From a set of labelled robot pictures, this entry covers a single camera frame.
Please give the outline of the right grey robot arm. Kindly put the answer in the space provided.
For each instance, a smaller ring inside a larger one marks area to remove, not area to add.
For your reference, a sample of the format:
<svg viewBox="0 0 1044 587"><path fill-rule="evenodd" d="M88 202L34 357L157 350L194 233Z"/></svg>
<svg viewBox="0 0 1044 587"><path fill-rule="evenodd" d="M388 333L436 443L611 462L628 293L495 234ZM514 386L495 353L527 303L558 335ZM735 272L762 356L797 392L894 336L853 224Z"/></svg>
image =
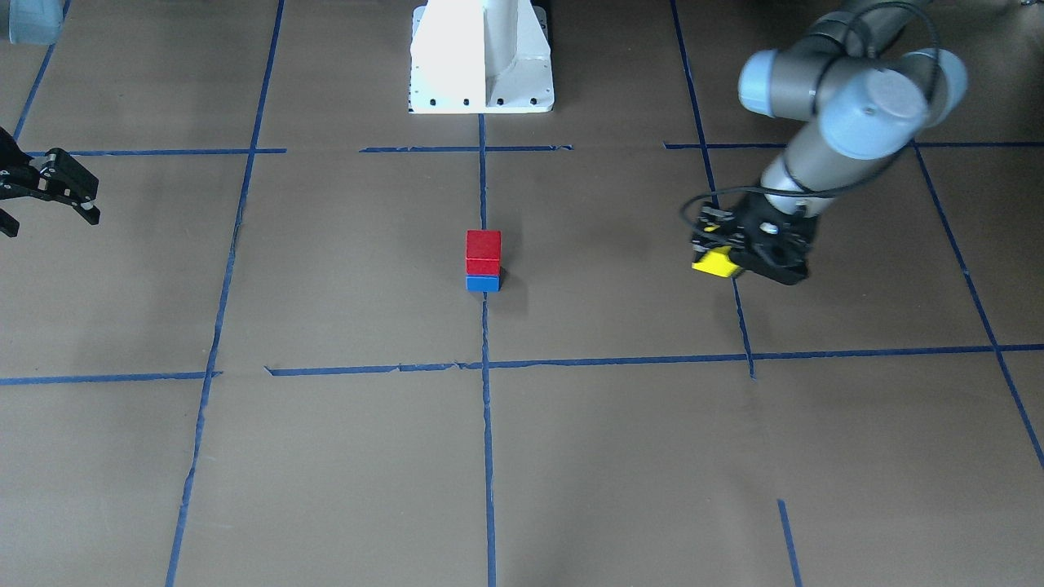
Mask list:
<svg viewBox="0 0 1044 587"><path fill-rule="evenodd" d="M11 44L52 46L64 25L60 1L3 1L2 22ZM1 199L33 198L67 205L87 224L100 224L95 201L100 180L71 152L49 149L38 157L24 152L7 130L1 130Z"/></svg>

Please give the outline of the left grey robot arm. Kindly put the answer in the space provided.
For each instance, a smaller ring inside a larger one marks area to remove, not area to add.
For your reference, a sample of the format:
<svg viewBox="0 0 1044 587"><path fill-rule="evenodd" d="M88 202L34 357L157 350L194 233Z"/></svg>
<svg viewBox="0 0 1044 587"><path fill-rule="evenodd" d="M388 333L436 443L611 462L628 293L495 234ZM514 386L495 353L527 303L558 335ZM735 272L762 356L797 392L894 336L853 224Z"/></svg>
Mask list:
<svg viewBox="0 0 1044 587"><path fill-rule="evenodd" d="M922 130L957 108L966 65L944 49L925 1L847 1L785 50L748 58L737 83L746 110L803 123L738 202L695 196L693 271L732 279L753 272L785 285L809 274L820 216L883 174Z"/></svg>

